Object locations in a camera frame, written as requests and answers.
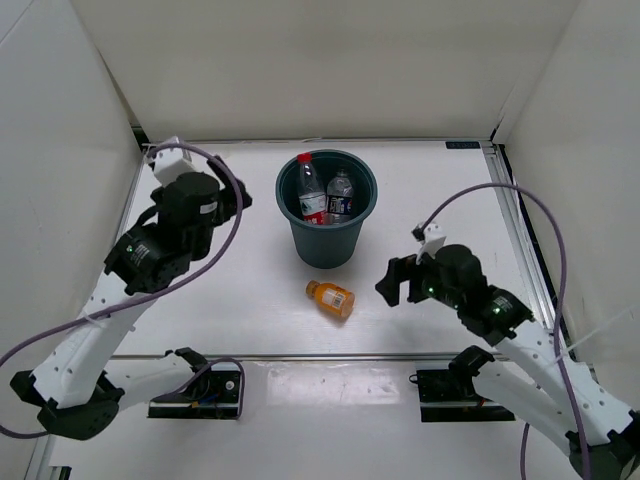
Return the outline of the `orange juice bottle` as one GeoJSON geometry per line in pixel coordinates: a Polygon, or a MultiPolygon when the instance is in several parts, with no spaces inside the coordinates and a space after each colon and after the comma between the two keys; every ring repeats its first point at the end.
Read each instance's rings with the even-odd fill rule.
{"type": "Polygon", "coordinates": [[[305,293],[319,308],[333,316],[347,319],[353,311],[355,294],[336,284],[310,281],[305,293]]]}

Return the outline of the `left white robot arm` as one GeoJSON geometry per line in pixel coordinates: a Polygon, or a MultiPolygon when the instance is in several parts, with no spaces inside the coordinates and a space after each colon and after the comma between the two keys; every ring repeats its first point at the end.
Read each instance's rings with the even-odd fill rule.
{"type": "Polygon", "coordinates": [[[89,313],[63,326],[65,339],[33,370],[10,381],[18,398],[37,407],[45,433],[88,440],[125,409],[157,399],[189,405],[216,400],[211,362],[184,347],[138,371],[109,361],[137,320],[160,297],[197,278],[193,263],[208,259],[215,228],[237,224],[252,199],[219,156],[208,172],[189,160],[152,161],[160,182],[133,227],[116,242],[89,299],[89,313]]]}

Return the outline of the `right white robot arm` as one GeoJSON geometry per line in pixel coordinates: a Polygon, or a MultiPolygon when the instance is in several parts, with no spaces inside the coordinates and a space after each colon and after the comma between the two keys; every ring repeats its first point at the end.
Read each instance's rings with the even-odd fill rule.
{"type": "Polygon", "coordinates": [[[524,381],[488,351],[473,345],[448,366],[449,387],[460,399],[491,400],[533,426],[591,479],[627,479],[639,467],[639,414],[609,394],[589,367],[555,362],[554,341],[512,293],[487,282],[480,261],[462,245],[433,255],[393,258],[375,289],[386,303],[433,299],[452,308],[463,326],[521,368],[524,381]]]}

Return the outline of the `black label small bottle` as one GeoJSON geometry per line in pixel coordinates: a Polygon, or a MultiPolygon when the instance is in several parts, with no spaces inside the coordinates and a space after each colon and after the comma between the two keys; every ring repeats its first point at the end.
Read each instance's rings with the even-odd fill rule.
{"type": "Polygon", "coordinates": [[[346,169],[339,169],[327,185],[328,221],[342,224],[353,216],[354,186],[346,169]]]}

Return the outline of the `red label water bottle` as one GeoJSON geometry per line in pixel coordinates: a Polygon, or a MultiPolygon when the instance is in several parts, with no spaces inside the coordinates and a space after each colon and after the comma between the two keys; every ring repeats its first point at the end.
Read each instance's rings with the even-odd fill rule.
{"type": "Polygon", "coordinates": [[[310,152],[297,156],[297,192],[302,218],[313,225],[326,223],[327,196],[324,185],[312,164],[310,152]]]}

